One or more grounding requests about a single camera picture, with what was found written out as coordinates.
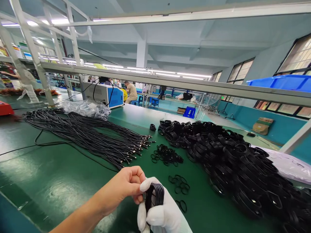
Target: green table surface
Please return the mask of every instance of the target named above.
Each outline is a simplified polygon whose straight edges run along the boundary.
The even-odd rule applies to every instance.
[[[14,102],[15,97],[0,97],[5,102]],[[26,110],[17,110],[14,116],[0,116],[0,154],[25,146],[34,145],[40,132],[25,122],[16,122]],[[142,151],[142,157],[131,163],[139,165],[147,177],[155,176],[168,189],[175,200],[184,200],[188,207],[185,214],[193,232],[274,232],[271,220],[250,220],[237,210],[231,200],[219,197],[209,186],[208,176],[199,164],[188,160],[183,149],[176,149],[184,158],[178,167],[151,162],[150,154],[159,144],[169,146],[163,136],[149,131],[150,124],[159,125],[159,120],[180,122],[195,120],[151,109],[125,105],[113,109],[109,121],[150,134],[156,143]],[[257,137],[247,137],[246,131],[231,129],[245,136],[246,141],[258,146],[272,148],[268,142]],[[43,132],[39,143],[59,141],[50,132]],[[110,164],[93,156],[106,166]],[[188,195],[175,194],[174,185],[168,176],[179,174],[190,185]],[[27,216],[41,231],[48,232],[86,202],[105,185],[114,172],[105,169],[80,154],[68,145],[31,147],[4,154],[0,157],[0,192]],[[132,198],[126,198],[109,216],[95,228],[95,232],[139,232],[137,227],[138,206]]]

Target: red machine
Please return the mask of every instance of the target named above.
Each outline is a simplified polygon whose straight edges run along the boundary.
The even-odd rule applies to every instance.
[[[0,101],[0,116],[14,114],[11,105]]]

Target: blue plastic stool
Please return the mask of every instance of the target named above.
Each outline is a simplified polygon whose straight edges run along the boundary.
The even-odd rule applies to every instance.
[[[184,117],[194,119],[195,115],[195,108],[194,107],[187,107],[185,113],[183,114]]]
[[[139,96],[138,98],[138,103],[140,104],[140,102],[143,102],[144,97],[142,95]]]
[[[156,99],[156,98],[153,98],[152,101],[151,101],[151,105],[153,105],[154,107],[155,106],[159,106],[159,100]]]
[[[132,100],[132,101],[131,101],[131,104],[133,104],[133,105],[139,105],[139,102],[138,102],[138,100]]]

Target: gloved hand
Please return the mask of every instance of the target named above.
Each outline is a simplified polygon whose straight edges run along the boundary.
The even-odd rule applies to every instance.
[[[146,179],[140,185],[140,191],[146,192],[151,183],[160,183],[155,177]],[[180,211],[174,199],[164,187],[163,205],[151,207],[146,214],[145,202],[140,203],[137,214],[138,228],[142,233],[149,233],[150,228],[146,224],[148,222],[154,233],[192,233],[188,222]]]

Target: man in beige shirt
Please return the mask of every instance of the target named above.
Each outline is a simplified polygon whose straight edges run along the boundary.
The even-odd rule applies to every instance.
[[[137,91],[133,84],[129,83],[129,81],[125,81],[124,85],[126,86],[126,92],[129,94],[125,103],[129,104],[132,100],[137,100]]]

